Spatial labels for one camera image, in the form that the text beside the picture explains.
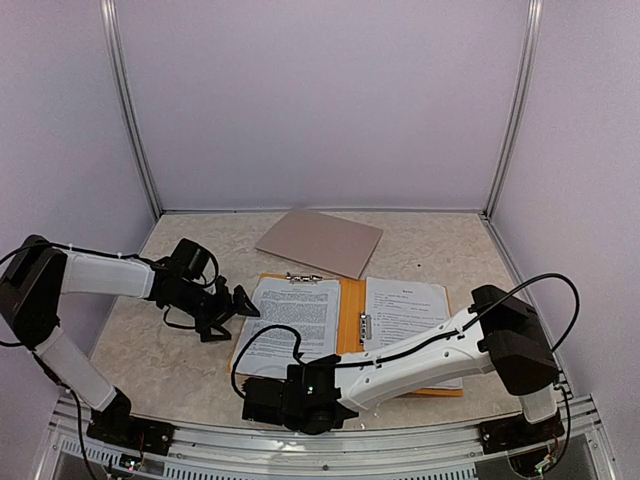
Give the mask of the white printed sheet dense text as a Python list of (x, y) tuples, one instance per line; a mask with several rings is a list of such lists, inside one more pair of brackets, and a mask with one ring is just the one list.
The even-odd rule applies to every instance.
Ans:
[(284, 379), (295, 362), (293, 348), (301, 338), (301, 360), (334, 354), (337, 347), (341, 286), (337, 280), (293, 283), (264, 277), (253, 292), (258, 317), (245, 320), (233, 354), (236, 373)]

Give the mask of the pink-brown file folder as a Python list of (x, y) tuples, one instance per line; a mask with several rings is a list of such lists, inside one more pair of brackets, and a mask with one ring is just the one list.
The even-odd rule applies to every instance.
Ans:
[(257, 242), (256, 249), (357, 280), (383, 230), (310, 210), (292, 210)]

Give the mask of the white printed sheet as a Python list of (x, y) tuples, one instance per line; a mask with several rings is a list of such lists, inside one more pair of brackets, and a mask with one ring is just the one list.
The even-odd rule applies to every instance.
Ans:
[(412, 281), (366, 279), (364, 312), (372, 318), (373, 336), (365, 351), (376, 350), (440, 326), (450, 318), (444, 286)]

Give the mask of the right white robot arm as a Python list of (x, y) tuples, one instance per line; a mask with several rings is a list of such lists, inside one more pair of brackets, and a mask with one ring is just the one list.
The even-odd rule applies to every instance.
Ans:
[(522, 413), (511, 426), (535, 442), (558, 415), (559, 368), (533, 306), (494, 285), (443, 325), (372, 351), (304, 359), (299, 350), (284, 379), (250, 377), (235, 389), (247, 421), (318, 435), (378, 404), (433, 384), (497, 372)]

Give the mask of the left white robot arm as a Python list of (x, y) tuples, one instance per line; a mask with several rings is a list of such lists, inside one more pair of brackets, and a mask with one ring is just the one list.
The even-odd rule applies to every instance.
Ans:
[(64, 314), (81, 298), (112, 304), (124, 297), (177, 310), (191, 322), (186, 330), (203, 343), (226, 341), (235, 316), (259, 315), (244, 288), (229, 288), (214, 254), (183, 238), (158, 259), (56, 243), (30, 235), (1, 258), (1, 317), (14, 339), (56, 382), (91, 410), (91, 423), (115, 442), (133, 443), (140, 424), (131, 401), (88, 358), (87, 348), (66, 330)]

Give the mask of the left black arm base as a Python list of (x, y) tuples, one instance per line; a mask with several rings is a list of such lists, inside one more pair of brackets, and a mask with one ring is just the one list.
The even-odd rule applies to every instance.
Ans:
[(131, 414), (130, 399), (118, 388), (103, 410), (91, 409), (90, 438), (140, 453), (167, 456), (176, 427)]

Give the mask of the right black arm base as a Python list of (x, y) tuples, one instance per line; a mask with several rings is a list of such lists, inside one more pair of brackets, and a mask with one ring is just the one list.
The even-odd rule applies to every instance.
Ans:
[(529, 423), (523, 414), (484, 421), (478, 431), (485, 455), (553, 440), (565, 433), (559, 412), (539, 423)]

